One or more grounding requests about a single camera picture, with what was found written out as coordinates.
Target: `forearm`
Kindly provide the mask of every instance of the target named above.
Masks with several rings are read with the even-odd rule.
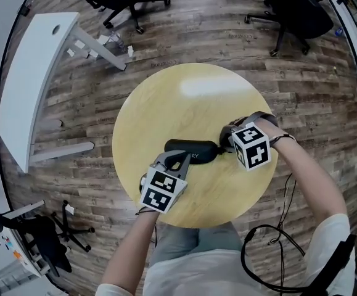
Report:
[[[102,283],[119,286],[133,295],[136,293],[158,216],[158,212],[144,212],[138,216],[109,261]]]
[[[347,214],[343,195],[330,175],[295,141],[280,139],[274,146],[292,170],[316,221]]]

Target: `wristband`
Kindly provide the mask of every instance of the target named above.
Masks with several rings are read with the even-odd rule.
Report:
[[[283,135],[274,136],[273,138],[271,138],[271,139],[270,139],[270,147],[274,146],[275,143],[278,142],[278,140],[280,140],[281,138],[284,138],[284,137],[291,138],[291,139],[293,139],[295,142],[297,142],[296,138],[294,138],[292,135],[290,135],[290,134],[283,134]]]
[[[156,211],[156,210],[152,210],[152,209],[146,210],[146,208],[148,208],[148,207],[146,207],[146,206],[141,207],[140,210],[135,215],[138,216],[141,213],[158,213],[158,211]]]

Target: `table top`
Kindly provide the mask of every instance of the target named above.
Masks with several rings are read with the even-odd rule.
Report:
[[[12,60],[0,101],[0,137],[23,172],[48,77],[77,12],[36,14]]]
[[[270,109],[245,79],[209,64],[182,64],[144,80],[127,98],[114,127],[112,151],[118,177],[138,203],[139,181],[169,139],[210,140],[218,144],[222,127],[236,118]],[[207,228],[245,213],[268,187],[277,163],[247,172],[235,154],[191,165],[188,186],[159,219],[174,226]]]

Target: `paper debris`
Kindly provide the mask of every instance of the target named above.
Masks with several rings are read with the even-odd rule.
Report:
[[[65,207],[66,211],[68,211],[70,214],[74,215],[74,207],[71,207],[70,204],[67,204]]]
[[[85,44],[82,43],[81,41],[76,41],[74,43],[74,45],[77,46],[78,48],[81,48],[81,49],[85,47]]]
[[[92,57],[97,58],[97,56],[99,55],[97,52],[95,52],[93,49],[89,52],[89,55],[91,55]]]
[[[75,53],[69,48],[69,49],[67,49],[67,52],[68,52],[68,54],[70,55],[70,56],[74,56],[75,55]]]
[[[132,57],[132,56],[133,56],[133,53],[134,53],[133,46],[132,46],[132,45],[128,46],[128,54],[129,54],[129,57]]]
[[[109,37],[106,35],[100,35],[99,39],[97,40],[101,45],[106,45],[109,42]]]
[[[119,41],[120,39],[121,39],[121,34],[119,34],[118,32],[116,32],[116,33],[112,33],[111,35],[110,35],[110,39],[113,41],[113,42],[117,42],[117,41]]]

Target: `gray shorts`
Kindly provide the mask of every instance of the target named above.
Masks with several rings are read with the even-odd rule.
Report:
[[[215,249],[241,251],[240,236],[232,223],[217,227],[192,229],[166,225],[149,266],[197,252]]]

